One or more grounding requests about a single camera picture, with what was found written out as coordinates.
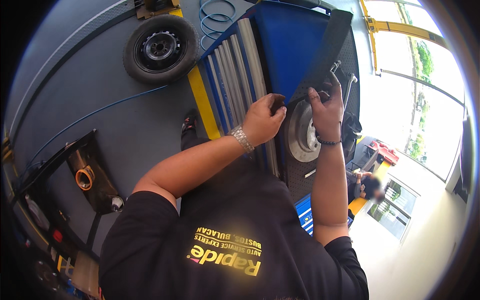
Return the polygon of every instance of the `gray floor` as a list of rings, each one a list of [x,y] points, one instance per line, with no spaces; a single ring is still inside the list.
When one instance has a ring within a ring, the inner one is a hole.
[[[10,127],[24,91],[43,62],[80,25],[115,2],[60,0],[55,5],[33,37],[19,66],[5,114],[7,128]],[[243,0],[231,2],[236,7],[236,18],[251,6]],[[354,12],[352,26],[361,60],[369,49],[365,43],[365,24],[360,19],[358,2],[332,3],[341,9]],[[183,16],[192,22],[201,34],[199,1],[180,0],[180,4]],[[231,8],[225,4],[213,4],[205,10],[208,13],[232,13]],[[156,87],[133,80],[122,64],[123,46],[140,22],[136,17],[132,17],[95,37],[49,80],[33,103],[18,133],[15,163],[20,172],[36,150],[65,126],[106,104]],[[229,22],[212,26],[226,29]],[[204,44],[207,47],[211,42],[210,39],[205,39]],[[360,77],[362,73],[372,73],[368,70],[368,64],[371,64],[371,60],[360,62]],[[164,90],[121,103],[86,119],[52,142],[35,161],[47,160],[66,142],[72,142],[96,128],[96,137],[111,174],[110,179],[125,199],[137,180],[149,168],[180,150],[183,115],[195,106],[188,79],[183,78]],[[203,127],[199,127],[200,135],[206,136]],[[86,242],[95,213],[76,186],[66,164],[52,176],[50,185],[62,211],[71,218],[70,226]],[[93,246],[95,253],[100,254],[103,240],[117,216],[112,213],[101,218]]]

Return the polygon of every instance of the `bracelet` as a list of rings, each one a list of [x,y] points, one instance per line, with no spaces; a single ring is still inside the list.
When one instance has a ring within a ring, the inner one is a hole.
[[[322,140],[320,139],[320,136],[317,136],[317,141],[318,141],[319,143],[321,143],[321,144],[324,144],[324,145],[336,145],[336,144],[341,143],[341,142],[342,142],[342,139],[340,139],[339,142],[328,142],[328,141],[322,141]]]
[[[234,136],[247,153],[255,150],[255,147],[248,141],[247,136],[241,128],[241,125],[232,129],[228,134]]]

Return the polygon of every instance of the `orange ring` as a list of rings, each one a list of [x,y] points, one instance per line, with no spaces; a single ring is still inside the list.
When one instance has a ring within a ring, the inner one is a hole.
[[[80,175],[82,175],[82,174],[85,174],[85,175],[87,176],[88,181],[89,181],[89,183],[90,183],[90,184],[88,185],[88,187],[86,187],[86,188],[84,188],[84,187],[81,186],[81,184],[80,184]],[[77,173],[75,174],[75,181],[77,182],[77,185],[78,185],[82,190],[88,191],[89,189],[92,188],[92,185],[93,185],[93,179],[92,179],[92,177],[95,178],[95,177],[93,176],[92,168],[90,168],[90,166],[86,166],[85,168],[80,169],[80,170],[77,171]]]

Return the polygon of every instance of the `tire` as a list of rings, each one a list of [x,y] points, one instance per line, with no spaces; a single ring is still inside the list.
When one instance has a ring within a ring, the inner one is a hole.
[[[166,85],[194,67],[199,49],[197,30],[190,22],[161,14],[142,22],[130,35],[123,49],[123,66],[137,81]]]

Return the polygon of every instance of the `brake disc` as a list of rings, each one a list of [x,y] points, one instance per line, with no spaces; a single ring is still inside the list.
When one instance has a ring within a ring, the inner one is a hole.
[[[287,132],[288,148],[294,158],[309,162],[318,157],[321,144],[317,141],[312,121],[312,106],[305,100],[295,106]]]

